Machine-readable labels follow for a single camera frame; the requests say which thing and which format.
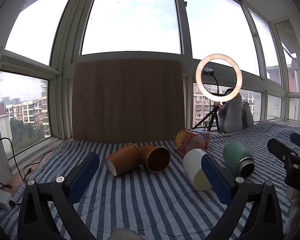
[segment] screw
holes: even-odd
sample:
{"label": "screw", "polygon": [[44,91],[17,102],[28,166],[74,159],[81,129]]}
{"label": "screw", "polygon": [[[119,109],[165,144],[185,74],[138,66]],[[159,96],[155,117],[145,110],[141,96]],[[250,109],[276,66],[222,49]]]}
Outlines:
{"label": "screw", "polygon": [[271,186],[273,185],[272,181],[270,181],[270,180],[267,180],[267,181],[266,181],[266,184],[267,184],[269,187],[271,187]]}
{"label": "screw", "polygon": [[31,179],[31,180],[28,181],[28,185],[29,186],[32,186],[33,184],[34,184],[34,180],[33,179]]}
{"label": "screw", "polygon": [[65,177],[63,177],[63,176],[57,177],[57,179],[56,179],[56,181],[57,181],[58,183],[61,183],[61,182],[63,182],[64,180],[65,180]]}
{"label": "screw", "polygon": [[241,177],[236,177],[236,178],[235,178],[235,181],[238,182],[238,183],[243,183],[243,182],[244,182],[244,179],[241,178]]}

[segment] green foliage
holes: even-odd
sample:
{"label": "green foliage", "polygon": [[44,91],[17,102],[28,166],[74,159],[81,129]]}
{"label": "green foliage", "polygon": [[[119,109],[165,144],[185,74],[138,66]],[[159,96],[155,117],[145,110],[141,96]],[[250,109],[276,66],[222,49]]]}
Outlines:
{"label": "green foliage", "polygon": [[43,126],[34,128],[30,123],[10,120],[12,144],[15,154],[44,139]]}

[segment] green bottle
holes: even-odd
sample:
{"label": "green bottle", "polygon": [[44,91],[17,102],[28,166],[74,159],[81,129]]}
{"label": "green bottle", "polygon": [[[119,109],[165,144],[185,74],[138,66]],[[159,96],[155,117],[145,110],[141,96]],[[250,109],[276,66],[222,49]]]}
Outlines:
{"label": "green bottle", "polygon": [[223,148],[223,159],[235,176],[245,179],[254,171],[254,160],[251,152],[238,141],[229,142]]}

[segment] bedding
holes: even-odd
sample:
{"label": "bedding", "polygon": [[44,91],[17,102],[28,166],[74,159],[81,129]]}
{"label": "bedding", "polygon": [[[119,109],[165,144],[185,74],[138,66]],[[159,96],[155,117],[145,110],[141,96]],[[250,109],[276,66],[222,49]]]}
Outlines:
{"label": "bedding", "polygon": [[[264,121],[240,132],[213,135],[207,149],[220,165],[225,166],[223,147],[232,140],[242,142],[254,155],[256,166],[247,180],[263,183],[270,179],[274,183],[283,223],[287,220],[290,205],[285,198],[285,170],[283,164],[268,152],[266,144],[275,137],[300,155],[300,148],[290,142],[292,132],[300,134],[300,128]],[[182,167],[182,156],[172,141],[146,144],[161,145],[170,150],[170,165],[164,172],[150,173],[140,166],[113,177],[104,161],[124,144],[68,141],[29,179],[38,183],[51,182],[60,175],[67,175],[88,152],[96,152],[100,157],[100,167],[74,208],[97,240],[108,239],[115,228],[130,228],[148,240],[204,239],[222,216],[226,205],[218,201],[212,190],[198,192],[194,189]],[[25,185],[21,185],[16,191],[16,202],[21,201],[24,189]],[[251,206],[247,203],[231,239],[240,235]],[[61,235],[70,239],[54,204],[49,203],[49,207]],[[0,225],[11,239],[17,239],[18,212],[19,206],[10,212],[0,211]]]}

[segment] ring light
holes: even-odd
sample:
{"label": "ring light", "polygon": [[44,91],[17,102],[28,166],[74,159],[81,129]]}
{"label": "ring light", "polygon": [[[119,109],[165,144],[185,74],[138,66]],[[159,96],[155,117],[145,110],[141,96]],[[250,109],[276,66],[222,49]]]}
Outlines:
{"label": "ring light", "polygon": [[[228,95],[225,95],[225,96],[215,96],[215,95],[212,95],[211,93],[209,93],[204,85],[202,84],[202,80],[201,80],[201,72],[203,70],[203,67],[211,60],[214,60],[214,59],[223,59],[225,60],[226,62],[228,62],[233,68],[234,68],[234,71],[237,75],[237,83],[234,87],[234,90],[228,94]],[[201,91],[201,93],[213,100],[213,101],[217,101],[217,102],[226,102],[226,101],[229,101],[231,100],[232,98],[234,98],[238,93],[239,93],[239,90],[242,86],[242,74],[241,74],[241,70],[239,68],[239,66],[237,65],[237,63],[230,57],[226,56],[226,55],[223,55],[223,54],[211,54],[207,57],[205,57],[203,60],[201,60],[197,66],[197,70],[195,72],[195,80],[197,82],[197,85]]]}

